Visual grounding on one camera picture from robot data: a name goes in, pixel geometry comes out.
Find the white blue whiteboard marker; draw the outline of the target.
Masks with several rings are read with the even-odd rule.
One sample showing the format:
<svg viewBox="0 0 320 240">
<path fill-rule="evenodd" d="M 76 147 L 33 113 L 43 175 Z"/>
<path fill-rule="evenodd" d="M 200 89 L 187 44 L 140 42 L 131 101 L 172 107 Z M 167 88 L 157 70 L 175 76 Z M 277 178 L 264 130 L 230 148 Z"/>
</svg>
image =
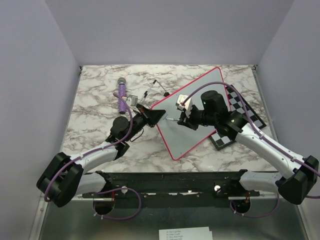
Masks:
<svg viewBox="0 0 320 240">
<path fill-rule="evenodd" d="M 179 119 L 176 119 L 176 118 L 166 118 L 166 120 L 168 120 L 168 121 L 175 121 L 175 122 L 178 122 L 179 121 Z"/>
</svg>

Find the pink framed whiteboard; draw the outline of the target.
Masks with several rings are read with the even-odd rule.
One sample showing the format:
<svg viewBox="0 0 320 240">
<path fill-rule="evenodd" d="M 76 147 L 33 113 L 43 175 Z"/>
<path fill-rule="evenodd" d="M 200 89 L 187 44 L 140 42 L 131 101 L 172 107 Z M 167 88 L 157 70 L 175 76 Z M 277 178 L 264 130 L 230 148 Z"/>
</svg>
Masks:
<svg viewBox="0 0 320 240">
<path fill-rule="evenodd" d="M 223 83 L 215 67 L 152 105 L 152 110 L 165 110 L 156 126 L 174 161 L 216 132 L 214 111 L 231 110 Z"/>
</svg>

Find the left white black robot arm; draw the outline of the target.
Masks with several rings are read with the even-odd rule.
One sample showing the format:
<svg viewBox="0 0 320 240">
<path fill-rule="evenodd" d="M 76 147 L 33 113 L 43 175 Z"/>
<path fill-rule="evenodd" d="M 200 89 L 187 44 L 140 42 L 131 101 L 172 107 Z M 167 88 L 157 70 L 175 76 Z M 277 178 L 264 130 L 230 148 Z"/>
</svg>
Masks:
<svg viewBox="0 0 320 240">
<path fill-rule="evenodd" d="M 57 153 L 36 183 L 47 202 L 63 207 L 76 195 L 95 192 L 104 198 L 110 194 L 111 185 L 100 173 L 89 174 L 92 169 L 122 157 L 129 149 L 128 142 L 145 126 L 153 128 L 166 114 L 163 109 L 137 106 L 138 112 L 130 119 L 114 119 L 110 135 L 100 145 L 74 156 Z"/>
</svg>

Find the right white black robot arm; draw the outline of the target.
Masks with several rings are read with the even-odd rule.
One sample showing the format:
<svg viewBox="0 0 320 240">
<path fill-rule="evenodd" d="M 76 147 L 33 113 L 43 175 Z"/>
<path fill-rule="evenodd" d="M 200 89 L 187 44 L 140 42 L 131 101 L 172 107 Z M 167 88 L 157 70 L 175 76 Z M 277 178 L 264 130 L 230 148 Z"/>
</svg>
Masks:
<svg viewBox="0 0 320 240">
<path fill-rule="evenodd" d="M 215 90 L 200 96 L 203 109 L 198 109 L 190 96 L 179 95 L 177 109 L 181 111 L 178 125 L 197 130 L 198 126 L 213 126 L 227 136 L 257 153 L 270 163 L 277 173 L 247 171 L 230 183 L 230 191 L 241 196 L 247 191 L 280 194 L 288 202 L 299 205 L 317 182 L 319 161 L 312 155 L 295 153 L 263 133 L 243 114 L 229 111 L 221 94 Z"/>
</svg>

